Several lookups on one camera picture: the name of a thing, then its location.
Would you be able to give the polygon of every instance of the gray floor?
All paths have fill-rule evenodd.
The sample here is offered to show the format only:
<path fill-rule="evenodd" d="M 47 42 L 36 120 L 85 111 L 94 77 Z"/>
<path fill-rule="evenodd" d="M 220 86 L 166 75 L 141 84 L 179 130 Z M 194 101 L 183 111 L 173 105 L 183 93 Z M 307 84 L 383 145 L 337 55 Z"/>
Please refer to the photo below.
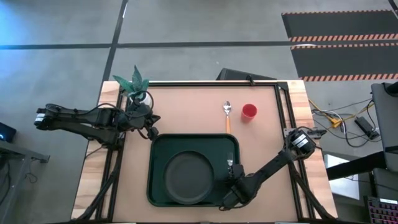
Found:
<path fill-rule="evenodd" d="M 121 0 L 0 0 L 0 45 L 110 43 L 120 6 Z M 387 0 L 130 0 L 119 42 L 287 40 L 282 12 L 364 9 L 391 7 Z M 87 141 L 65 131 L 36 130 L 35 111 L 46 103 L 94 107 L 108 52 L 0 50 L 0 121 L 18 130 L 16 144 L 51 155 L 48 164 L 32 165 L 39 181 L 26 181 L 13 223 L 70 218 Z M 111 74 L 130 77 L 134 64 L 151 80 L 214 80 L 223 67 L 297 79 L 288 47 L 119 49 Z M 370 98 L 372 83 L 306 83 L 306 88 L 328 110 Z M 355 113 L 364 106 L 339 112 Z M 375 118 L 374 109 L 371 115 Z M 360 133 L 352 122 L 348 128 Z M 356 157 L 381 150 L 379 143 L 351 148 L 330 134 L 321 144 L 326 152 Z M 344 216 L 343 208 L 338 210 Z"/>

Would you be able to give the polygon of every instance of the green tray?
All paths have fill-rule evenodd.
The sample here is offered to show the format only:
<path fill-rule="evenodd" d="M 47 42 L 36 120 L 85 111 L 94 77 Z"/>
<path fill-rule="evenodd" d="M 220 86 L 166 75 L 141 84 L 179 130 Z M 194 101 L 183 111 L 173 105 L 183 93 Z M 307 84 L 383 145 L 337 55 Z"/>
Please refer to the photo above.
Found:
<path fill-rule="evenodd" d="M 194 205 L 182 205 L 169 198 L 165 191 L 164 171 L 169 159 L 182 151 L 196 151 L 210 161 L 215 173 L 215 184 L 210 194 Z M 234 164 L 240 164 L 238 140 L 230 134 L 161 134 L 150 149 L 147 183 L 148 201 L 157 207 L 212 207 L 220 206 L 229 191 L 224 181 L 228 177 L 227 155 L 233 154 Z"/>

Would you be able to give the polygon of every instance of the spoon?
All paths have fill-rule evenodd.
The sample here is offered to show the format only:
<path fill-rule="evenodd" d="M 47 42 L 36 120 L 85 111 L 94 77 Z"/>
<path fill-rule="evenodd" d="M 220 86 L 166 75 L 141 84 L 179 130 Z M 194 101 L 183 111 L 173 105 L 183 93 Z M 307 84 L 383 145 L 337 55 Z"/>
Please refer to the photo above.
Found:
<path fill-rule="evenodd" d="M 231 103 L 229 103 L 229 101 L 226 101 L 223 108 L 226 113 L 226 133 L 231 134 L 231 125 L 229 123 L 229 112 L 231 111 Z"/>

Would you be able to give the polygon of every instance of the plastic cup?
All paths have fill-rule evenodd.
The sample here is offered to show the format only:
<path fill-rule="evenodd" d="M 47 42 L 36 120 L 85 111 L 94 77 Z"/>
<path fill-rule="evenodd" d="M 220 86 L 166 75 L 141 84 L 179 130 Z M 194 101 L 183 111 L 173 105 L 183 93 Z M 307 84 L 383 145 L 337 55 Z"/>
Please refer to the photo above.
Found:
<path fill-rule="evenodd" d="M 242 121 L 245 123 L 250 122 L 257 114 L 257 108 L 253 104 L 246 104 L 242 108 Z"/>

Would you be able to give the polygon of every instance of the wooden table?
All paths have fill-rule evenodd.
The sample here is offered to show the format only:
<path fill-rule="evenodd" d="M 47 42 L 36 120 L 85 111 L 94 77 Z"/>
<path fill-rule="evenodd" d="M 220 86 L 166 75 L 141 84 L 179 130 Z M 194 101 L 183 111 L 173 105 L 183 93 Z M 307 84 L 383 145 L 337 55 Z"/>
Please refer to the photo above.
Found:
<path fill-rule="evenodd" d="M 278 80 L 278 82 L 287 82 L 289 85 L 290 99 L 292 102 L 297 126 L 313 127 L 313 119 L 310 111 L 310 106 L 308 104 L 308 96 L 305 91 L 304 82 L 301 80 Z M 116 82 L 104 82 L 98 103 L 111 103 L 115 105 L 118 96 L 118 90 L 119 85 Z M 284 100 L 282 100 L 282 104 L 283 107 L 286 108 L 286 102 Z M 287 123 L 289 123 L 287 110 L 284 110 L 284 112 Z M 88 145 L 87 153 L 90 153 L 91 151 L 94 151 L 99 147 L 100 145 L 97 142 L 90 142 Z M 101 185 L 105 158 L 106 150 L 102 149 L 95 154 L 92 154 L 89 159 L 85 161 L 81 174 L 80 184 L 78 187 L 78 192 L 76 195 L 75 205 L 72 211 L 72 218 L 76 218 L 81 215 L 85 211 L 86 207 L 94 199 L 95 195 L 98 193 Z M 337 217 L 328 177 L 326 175 L 325 165 L 323 163 L 322 152 L 320 150 L 317 149 L 310 158 L 305 160 L 305 168 L 307 171 L 307 177 L 311 191 L 315 194 L 316 198 L 326 208 L 326 210 L 333 216 Z M 109 193 L 110 191 L 105 198 L 105 208 L 108 206 Z M 306 217 L 308 213 L 305 205 L 305 197 L 301 190 L 300 198 L 302 202 L 304 216 Z"/>

